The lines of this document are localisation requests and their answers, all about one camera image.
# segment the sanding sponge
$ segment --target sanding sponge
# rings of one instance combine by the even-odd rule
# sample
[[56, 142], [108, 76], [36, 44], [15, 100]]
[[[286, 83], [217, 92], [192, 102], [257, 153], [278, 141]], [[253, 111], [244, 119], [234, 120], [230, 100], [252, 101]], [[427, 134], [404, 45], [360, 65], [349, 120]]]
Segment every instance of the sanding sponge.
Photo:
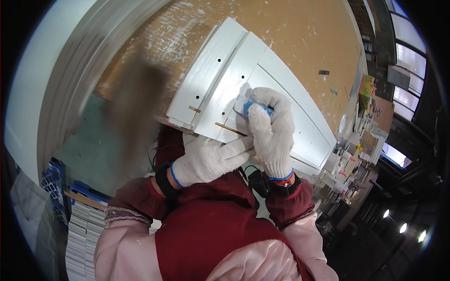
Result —
[[254, 102], [254, 101], [252, 101], [252, 100], [246, 98], [246, 97], [243, 96], [243, 95], [239, 95], [238, 98], [236, 99], [236, 103], [234, 104], [234, 110], [235, 110], [237, 113], [240, 113], [240, 114], [242, 114], [242, 115], [248, 117], [248, 109], [249, 109], [250, 106], [252, 106], [253, 104], [257, 104], [257, 105], [259, 105], [260, 107], [262, 107], [262, 108], [267, 112], [267, 114], [269, 114], [269, 116], [272, 117], [272, 114], [274, 113], [274, 110], [273, 110], [273, 109], [268, 108], [268, 107], [265, 107], [265, 106], [263, 106], [263, 105], [260, 105], [260, 104], [258, 104], [258, 103], [256, 103], [256, 102]]

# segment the pink jacket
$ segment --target pink jacket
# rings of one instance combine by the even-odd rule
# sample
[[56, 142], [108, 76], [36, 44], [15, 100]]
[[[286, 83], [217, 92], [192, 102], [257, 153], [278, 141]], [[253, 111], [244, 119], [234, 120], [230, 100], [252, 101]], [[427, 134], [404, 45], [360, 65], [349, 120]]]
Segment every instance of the pink jacket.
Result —
[[[316, 213], [288, 225], [286, 236], [298, 258], [316, 281], [338, 280], [322, 251]], [[94, 255], [95, 278], [103, 280], [162, 280], [155, 236], [145, 223], [112, 221], [99, 238]], [[249, 244], [229, 253], [207, 280], [302, 280], [290, 248], [279, 240]]]

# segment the cork-colored work table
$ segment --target cork-colored work table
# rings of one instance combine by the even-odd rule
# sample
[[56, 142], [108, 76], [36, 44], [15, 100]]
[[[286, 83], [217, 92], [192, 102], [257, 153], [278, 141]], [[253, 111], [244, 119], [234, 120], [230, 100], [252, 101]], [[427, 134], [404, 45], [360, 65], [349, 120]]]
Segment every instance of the cork-colored work table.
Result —
[[[234, 18], [280, 57], [306, 88], [332, 132], [349, 99], [361, 50], [347, 0], [174, 0], [129, 38], [100, 78], [94, 93], [110, 98], [121, 69], [137, 48], [170, 72], [156, 120], [169, 124], [166, 111], [215, 25]], [[329, 75], [319, 75], [319, 71]]]

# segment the glove blue cuff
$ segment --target glove blue cuff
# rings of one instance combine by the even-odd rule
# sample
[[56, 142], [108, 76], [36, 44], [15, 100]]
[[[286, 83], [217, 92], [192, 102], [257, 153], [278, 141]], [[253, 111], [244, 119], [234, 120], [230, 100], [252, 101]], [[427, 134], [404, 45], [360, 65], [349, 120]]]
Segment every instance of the glove blue cuff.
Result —
[[172, 174], [172, 177], [173, 177], [173, 179], [175, 180], [176, 184], [178, 184], [178, 186], [179, 186], [180, 188], [184, 188], [184, 186], [182, 186], [182, 185], [180, 184], [180, 182], [176, 179], [175, 174], [173, 173], [173, 162], [172, 162], [172, 164], [170, 165], [170, 173]]
[[269, 176], [267, 176], [267, 178], [268, 178], [269, 180], [285, 180], [285, 179], [290, 178], [290, 177], [292, 176], [292, 173], [293, 173], [293, 172], [294, 172], [294, 171], [291, 170], [291, 172], [289, 173], [289, 175], [288, 175], [287, 177], [284, 177], [284, 178], [274, 178], [274, 177], [269, 177]]

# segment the white cotton glove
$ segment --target white cotton glove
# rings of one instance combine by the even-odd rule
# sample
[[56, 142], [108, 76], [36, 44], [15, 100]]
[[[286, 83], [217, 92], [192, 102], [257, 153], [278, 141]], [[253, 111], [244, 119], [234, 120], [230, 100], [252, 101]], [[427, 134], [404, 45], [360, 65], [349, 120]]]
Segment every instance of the white cotton glove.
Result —
[[171, 165], [172, 176], [180, 187], [194, 183], [210, 183], [221, 175], [237, 169], [255, 156], [253, 137], [223, 143], [199, 136], [186, 144], [184, 155]]
[[269, 88], [254, 88], [250, 98], [274, 109], [272, 122], [258, 104], [248, 110], [249, 129], [255, 138], [255, 150], [270, 180], [285, 180], [292, 175], [289, 156], [294, 145], [294, 122], [287, 97]]

